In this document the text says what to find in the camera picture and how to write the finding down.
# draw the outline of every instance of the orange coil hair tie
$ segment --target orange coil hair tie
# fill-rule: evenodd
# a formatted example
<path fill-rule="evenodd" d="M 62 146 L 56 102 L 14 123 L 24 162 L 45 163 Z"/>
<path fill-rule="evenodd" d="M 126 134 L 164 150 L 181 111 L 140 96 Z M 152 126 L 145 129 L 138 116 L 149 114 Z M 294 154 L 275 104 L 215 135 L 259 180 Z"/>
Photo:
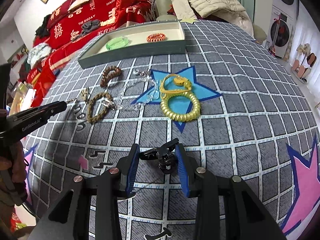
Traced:
<path fill-rule="evenodd" d="M 147 42 L 156 42 L 156 41 L 164 41 L 165 35 L 163 33 L 155 33 L 151 34 L 147 38 Z"/>

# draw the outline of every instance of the red blanket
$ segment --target red blanket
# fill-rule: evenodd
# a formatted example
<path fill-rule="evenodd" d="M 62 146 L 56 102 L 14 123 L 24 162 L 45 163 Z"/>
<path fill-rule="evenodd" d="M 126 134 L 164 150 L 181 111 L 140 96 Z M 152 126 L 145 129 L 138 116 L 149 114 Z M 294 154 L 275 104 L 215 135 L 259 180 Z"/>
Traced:
<path fill-rule="evenodd" d="M 42 61 L 42 67 L 45 69 L 45 72 L 63 68 L 68 61 L 75 56 L 79 49 L 97 35 L 113 31 L 120 27 L 152 21 L 150 0 L 136 0 L 134 5 L 127 8 L 122 8 L 121 6 L 116 8 L 116 2 L 117 0 L 91 0 L 89 3 L 81 6 L 81 13 L 77 14 L 74 12 L 73 14 L 70 14 L 73 15 L 72 17 L 70 17 L 70 15 L 66 16 L 56 24 L 56 26 L 59 25 L 59 28 L 62 28 L 61 36 L 55 33 L 55 29 L 57 28 L 52 27 L 50 29 L 51 35 L 49 38 L 37 38 L 34 42 L 34 46 L 41 42 L 46 42 L 53 49 L 57 49 Z M 102 26 L 75 41 L 70 41 L 74 38 L 72 32 L 81 32 L 82 22 L 94 19 L 106 21 L 112 17 L 115 17 L 114 23 Z M 41 104 L 43 97 L 51 87 L 49 84 L 52 84 L 52 75 L 50 75 L 50 80 L 47 80 L 47 76 L 48 75 L 41 73 L 37 84 L 34 87 L 37 92 L 35 100 L 31 105 L 32 107 Z"/>

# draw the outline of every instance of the red sofa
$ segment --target red sofa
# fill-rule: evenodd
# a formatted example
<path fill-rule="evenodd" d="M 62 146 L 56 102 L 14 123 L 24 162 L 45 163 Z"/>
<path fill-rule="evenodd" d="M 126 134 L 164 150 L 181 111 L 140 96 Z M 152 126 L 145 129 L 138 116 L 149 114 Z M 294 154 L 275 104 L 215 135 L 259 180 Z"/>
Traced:
<path fill-rule="evenodd" d="M 93 32 L 72 41 L 75 36 L 81 33 L 81 26 L 84 22 L 96 19 L 107 21 L 112 17 L 114 23 L 101 26 Z M 37 92 L 31 106 L 41 104 L 43 97 L 54 82 L 52 75 L 48 75 L 48 71 L 62 69 L 76 52 L 93 37 L 120 27 L 152 20 L 150 0 L 90 0 L 64 16 L 49 29 L 49 37 L 42 39 L 36 37 L 34 40 L 33 46 L 46 42 L 55 51 L 42 61 L 43 70 L 34 86 Z M 58 28 L 56 26 L 59 27 L 60 35 L 57 35 Z"/>

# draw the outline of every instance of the brown braided bracelet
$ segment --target brown braided bracelet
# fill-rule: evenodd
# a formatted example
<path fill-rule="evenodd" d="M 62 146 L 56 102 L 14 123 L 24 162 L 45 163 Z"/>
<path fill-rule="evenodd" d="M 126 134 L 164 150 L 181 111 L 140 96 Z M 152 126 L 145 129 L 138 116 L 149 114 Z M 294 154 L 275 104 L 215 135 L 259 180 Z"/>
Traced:
<path fill-rule="evenodd" d="M 121 69 L 116 66 L 107 67 L 102 73 L 102 79 L 100 82 L 100 87 L 105 88 L 108 85 L 108 82 L 121 75 Z"/>
<path fill-rule="evenodd" d="M 147 38 L 147 42 L 164 41 L 165 35 L 163 33 L 151 34 Z"/>
<path fill-rule="evenodd" d="M 92 99 L 89 101 L 88 114 L 87 114 L 87 121 L 88 121 L 89 123 L 95 123 L 95 122 L 99 121 L 100 119 L 102 119 L 102 118 L 107 114 L 108 108 L 107 108 L 107 107 L 104 107 L 104 108 L 103 108 L 103 111 L 102 111 L 100 114 L 97 114 L 96 116 L 91 117 L 94 103 L 95 103 L 98 99 L 103 98 L 103 97 L 105 97 L 105 98 L 108 99 L 109 101 L 112 101 L 112 97 L 111 97 L 111 95 L 110 95 L 108 92 L 98 93 L 94 98 L 92 98 Z"/>

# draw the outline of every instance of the table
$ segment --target table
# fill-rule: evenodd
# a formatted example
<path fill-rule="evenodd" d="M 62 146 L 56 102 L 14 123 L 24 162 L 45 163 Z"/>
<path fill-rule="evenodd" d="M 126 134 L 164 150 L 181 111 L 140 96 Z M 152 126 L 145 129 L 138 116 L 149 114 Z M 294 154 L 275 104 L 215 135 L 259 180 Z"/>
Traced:
<path fill-rule="evenodd" d="M 281 225 L 296 194 L 286 144 L 309 160 L 313 137 L 319 137 L 312 111 L 289 73 L 239 27 L 212 21 L 182 26 L 187 40 L 185 54 L 109 63 L 119 66 L 123 75 L 112 80 L 107 91 L 116 97 L 125 83 L 136 78 L 134 69 L 150 67 L 176 73 L 195 66 L 197 82 L 222 96 L 201 102 L 201 116 L 186 123 L 182 133 L 164 117 L 159 105 L 148 104 L 139 112 L 109 111 L 93 125 L 85 121 L 84 102 L 69 105 L 24 141 L 26 149 L 38 144 L 28 175 L 37 216 L 44 214 L 75 175 L 98 175 L 103 170 L 93 166 L 103 161 L 114 166 L 133 143 L 139 143 L 143 151 L 177 137 L 199 165 L 219 176 L 238 174 L 246 180 Z M 99 65 L 83 70 L 75 57 L 43 104 L 79 97 L 85 87 L 93 96 L 102 92 L 99 84 L 104 68 Z M 127 89 L 123 104 L 129 105 L 147 87 L 138 83 Z M 96 104 L 93 112 L 99 111 L 100 104 Z M 96 151 L 98 156 L 91 158 Z M 81 155 L 89 161 L 88 170 L 79 165 Z M 119 202 L 123 238 L 143 239 L 145 234 L 156 235 L 167 227 L 171 239 L 191 239 L 196 199 L 186 199 L 180 189 L 176 173 L 165 176 L 156 163 L 140 161 L 135 197 Z M 91 239 L 94 214 L 95 199 L 91 206 Z M 221 202 L 222 239 L 224 219 Z"/>

